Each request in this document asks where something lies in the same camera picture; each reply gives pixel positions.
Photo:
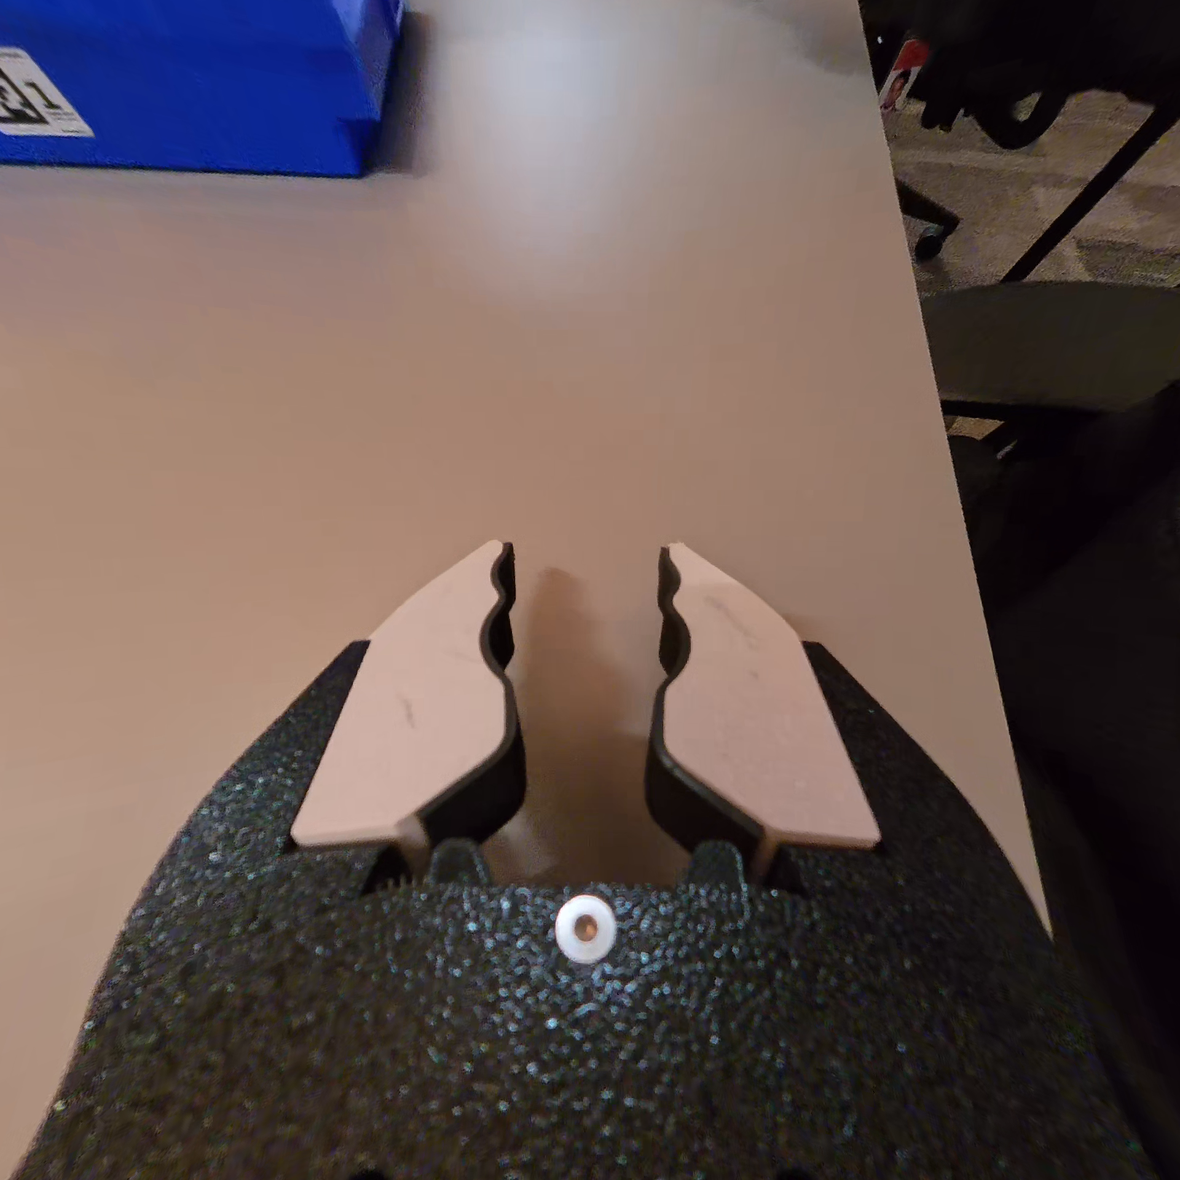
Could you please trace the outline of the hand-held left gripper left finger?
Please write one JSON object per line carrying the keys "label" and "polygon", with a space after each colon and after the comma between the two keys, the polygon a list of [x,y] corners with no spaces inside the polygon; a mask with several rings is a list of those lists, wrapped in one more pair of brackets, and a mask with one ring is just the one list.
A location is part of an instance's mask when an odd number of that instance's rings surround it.
{"label": "hand-held left gripper left finger", "polygon": [[483,846],[527,793],[514,655],[514,550],[487,541],[371,635],[289,840],[388,846],[406,862]]}

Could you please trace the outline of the black chair base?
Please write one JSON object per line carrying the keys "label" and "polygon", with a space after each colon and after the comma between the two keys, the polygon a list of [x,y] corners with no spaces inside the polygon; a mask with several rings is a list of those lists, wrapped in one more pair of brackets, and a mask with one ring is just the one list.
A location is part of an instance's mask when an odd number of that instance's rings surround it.
{"label": "black chair base", "polygon": [[940,256],[947,241],[957,234],[961,220],[905,182],[895,182],[895,191],[902,215],[921,224],[921,232],[912,250],[913,260],[927,263]]}

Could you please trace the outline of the grey desk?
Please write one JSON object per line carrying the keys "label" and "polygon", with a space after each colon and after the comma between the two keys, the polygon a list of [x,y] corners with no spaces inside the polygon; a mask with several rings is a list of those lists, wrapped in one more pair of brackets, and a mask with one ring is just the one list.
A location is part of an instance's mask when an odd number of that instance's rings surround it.
{"label": "grey desk", "polygon": [[670,883],[660,547],[823,644],[1048,921],[855,3],[409,3],[361,182],[3,170],[3,1178],[202,797],[515,551],[497,881]]}

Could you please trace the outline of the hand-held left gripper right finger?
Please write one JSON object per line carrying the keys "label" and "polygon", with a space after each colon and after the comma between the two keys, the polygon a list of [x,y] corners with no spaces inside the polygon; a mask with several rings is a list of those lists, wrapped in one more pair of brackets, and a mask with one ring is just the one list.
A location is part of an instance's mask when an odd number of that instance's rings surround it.
{"label": "hand-held left gripper right finger", "polygon": [[643,769],[657,826],[695,853],[736,849],[773,877],[792,848],[871,852],[881,828],[803,641],[683,543],[659,553],[659,665]]}

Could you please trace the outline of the blue plastic bin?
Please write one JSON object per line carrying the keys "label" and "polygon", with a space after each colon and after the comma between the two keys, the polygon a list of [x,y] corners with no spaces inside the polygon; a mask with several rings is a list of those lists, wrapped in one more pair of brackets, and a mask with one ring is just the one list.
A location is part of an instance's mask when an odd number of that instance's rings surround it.
{"label": "blue plastic bin", "polygon": [[3,2],[1,161],[354,179],[397,2]]}

